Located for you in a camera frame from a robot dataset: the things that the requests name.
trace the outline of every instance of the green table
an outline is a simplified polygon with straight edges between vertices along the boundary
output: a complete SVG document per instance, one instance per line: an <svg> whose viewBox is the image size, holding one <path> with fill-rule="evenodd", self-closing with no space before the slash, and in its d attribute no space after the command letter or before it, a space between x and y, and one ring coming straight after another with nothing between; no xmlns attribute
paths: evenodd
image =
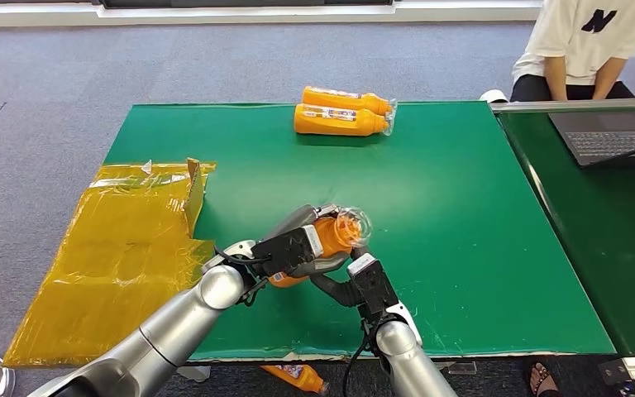
<svg viewBox="0 0 635 397"><path fill-rule="evenodd" d="M618 353L635 356L635 169L581 170L547 116L628 106L635 100L494 109Z"/></svg>
<svg viewBox="0 0 635 397"><path fill-rule="evenodd" d="M404 103L392 136L366 138L299 136L293 110L135 106L105 163L216 160L196 238L219 246L305 203L363 208L428 354L614 352L485 103ZM310 283L269 288L224 313L191 359L349 356L358 321Z"/></svg>

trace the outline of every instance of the laptop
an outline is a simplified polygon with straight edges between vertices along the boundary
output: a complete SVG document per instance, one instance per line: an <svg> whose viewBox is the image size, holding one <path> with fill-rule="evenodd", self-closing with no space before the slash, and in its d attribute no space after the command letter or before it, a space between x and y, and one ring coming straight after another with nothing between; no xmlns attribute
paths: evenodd
<svg viewBox="0 0 635 397"><path fill-rule="evenodd" d="M549 118L579 166L635 166L635 111L553 112Z"/></svg>

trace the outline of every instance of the yellow plastic bag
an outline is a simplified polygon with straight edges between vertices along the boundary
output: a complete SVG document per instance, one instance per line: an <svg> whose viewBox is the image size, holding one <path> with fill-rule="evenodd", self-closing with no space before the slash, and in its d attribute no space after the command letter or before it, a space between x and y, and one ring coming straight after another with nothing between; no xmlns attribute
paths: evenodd
<svg viewBox="0 0 635 397"><path fill-rule="evenodd" d="M196 169L203 186L214 167ZM5 366L81 366L198 281L212 242L189 237L190 188L186 164L101 167L79 199Z"/></svg>

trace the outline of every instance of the black shorts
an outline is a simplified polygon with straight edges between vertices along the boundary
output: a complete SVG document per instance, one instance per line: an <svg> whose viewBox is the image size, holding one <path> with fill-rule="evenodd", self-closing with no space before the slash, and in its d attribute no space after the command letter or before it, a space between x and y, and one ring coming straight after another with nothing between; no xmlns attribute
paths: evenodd
<svg viewBox="0 0 635 397"><path fill-rule="evenodd" d="M571 101L592 99L595 92L594 85L566 85L566 94ZM624 83L618 81L607 94L607 99L635 98ZM510 102L551 101L551 91L547 79L542 76L525 74L520 77L513 87Z"/></svg>

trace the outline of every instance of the orange bottle on floor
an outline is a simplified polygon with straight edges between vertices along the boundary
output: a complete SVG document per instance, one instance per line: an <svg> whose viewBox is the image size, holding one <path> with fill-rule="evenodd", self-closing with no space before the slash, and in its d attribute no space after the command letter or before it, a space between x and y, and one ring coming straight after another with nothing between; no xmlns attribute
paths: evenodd
<svg viewBox="0 0 635 397"><path fill-rule="evenodd" d="M358 208L343 208L336 218L320 218L313 223L322 244L322 258L338 252L350 253L355 246L364 246L371 236L371 220ZM269 282L279 288L292 287L308 277L290 277L284 272L276 273Z"/></svg>
<svg viewBox="0 0 635 397"><path fill-rule="evenodd" d="M387 101L374 93L345 93L334 89L306 87L303 90L303 103L311 105L328 106L342 109L369 109L375 114L385 116L393 111L395 101Z"/></svg>
<svg viewBox="0 0 635 397"><path fill-rule="evenodd" d="M322 380L311 366L261 366L261 368L302 391L312 391L319 395L327 395L329 382Z"/></svg>
<svg viewBox="0 0 635 397"><path fill-rule="evenodd" d="M299 134L368 136L390 135L392 122L368 109L327 108L301 103L296 106L294 130Z"/></svg>

